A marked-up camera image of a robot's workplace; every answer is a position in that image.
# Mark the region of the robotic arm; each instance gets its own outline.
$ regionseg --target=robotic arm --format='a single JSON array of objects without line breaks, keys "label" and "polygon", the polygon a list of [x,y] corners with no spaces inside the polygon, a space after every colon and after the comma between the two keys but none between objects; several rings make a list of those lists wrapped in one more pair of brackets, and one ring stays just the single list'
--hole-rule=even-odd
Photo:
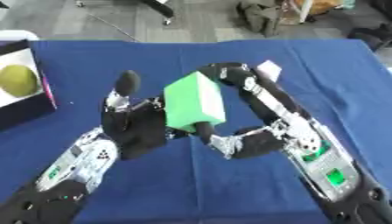
[{"label": "robotic arm", "polygon": [[101,126],[79,137],[53,164],[0,206],[4,224],[69,224],[117,160],[128,160],[185,136],[165,127],[162,97],[131,107],[140,80],[128,71],[101,111]]},{"label": "robotic arm", "polygon": [[297,168],[300,180],[332,223],[392,223],[391,200],[333,133],[296,104],[263,73],[245,65],[203,68],[240,97],[266,126],[218,136],[209,123],[195,126],[203,142],[225,158],[255,157],[280,150]]}]

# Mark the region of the green led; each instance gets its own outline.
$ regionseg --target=green led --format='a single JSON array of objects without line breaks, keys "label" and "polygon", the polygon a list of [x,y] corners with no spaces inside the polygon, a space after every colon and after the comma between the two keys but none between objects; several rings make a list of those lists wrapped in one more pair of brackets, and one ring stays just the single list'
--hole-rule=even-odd
[{"label": "green led", "polygon": [[322,140],[321,141],[321,147],[318,149],[317,152],[308,155],[308,156],[303,156],[302,159],[304,160],[304,162],[311,162],[316,160],[317,158],[321,157],[324,153],[326,153],[326,151],[328,151],[331,148],[331,145],[325,141]]},{"label": "green led", "polygon": [[54,168],[50,173],[49,173],[49,179],[53,179],[54,177],[56,177],[57,173],[59,173],[59,171],[61,170],[61,168],[59,166],[56,166],[56,168]]},{"label": "green led", "polygon": [[326,176],[328,177],[329,182],[331,182],[331,184],[333,186],[339,186],[339,185],[343,184],[343,182],[346,181],[345,176],[338,169],[331,170],[330,172],[328,172],[326,174]]}]

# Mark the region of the green block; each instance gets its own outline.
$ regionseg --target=green block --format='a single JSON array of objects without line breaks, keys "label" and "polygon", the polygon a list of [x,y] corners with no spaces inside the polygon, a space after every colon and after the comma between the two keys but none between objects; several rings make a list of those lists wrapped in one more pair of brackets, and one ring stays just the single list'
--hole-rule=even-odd
[{"label": "green block", "polygon": [[213,125],[226,121],[219,86],[204,74],[195,72],[164,89],[167,126],[194,132],[194,123]]}]

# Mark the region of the box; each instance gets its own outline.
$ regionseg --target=box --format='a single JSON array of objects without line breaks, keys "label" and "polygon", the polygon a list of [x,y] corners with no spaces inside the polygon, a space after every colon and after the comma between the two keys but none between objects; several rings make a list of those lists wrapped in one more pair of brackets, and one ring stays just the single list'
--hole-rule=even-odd
[{"label": "box", "polygon": [[37,78],[37,91],[15,97],[0,87],[0,130],[46,115],[57,108],[47,79],[27,40],[0,46],[0,71],[9,65],[30,68]]},{"label": "box", "polygon": [[164,89],[168,127],[194,132],[194,123],[212,125],[226,121],[219,86],[203,73],[195,72],[177,80]]}]

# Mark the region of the chair leg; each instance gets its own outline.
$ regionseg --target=chair leg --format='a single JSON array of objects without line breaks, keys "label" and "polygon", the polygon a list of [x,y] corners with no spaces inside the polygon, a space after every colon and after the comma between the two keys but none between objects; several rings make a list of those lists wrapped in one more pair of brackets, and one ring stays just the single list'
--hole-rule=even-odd
[{"label": "chair leg", "polygon": [[168,25],[172,21],[172,18],[174,17],[174,11],[169,6],[158,2],[157,0],[141,0],[141,2],[147,4],[153,10],[161,13],[164,17],[166,17],[166,20],[164,22],[166,25]]},{"label": "chair leg", "polygon": [[76,0],[75,4],[78,7],[84,7],[85,6],[85,4],[82,1],[80,1],[80,0]]}]

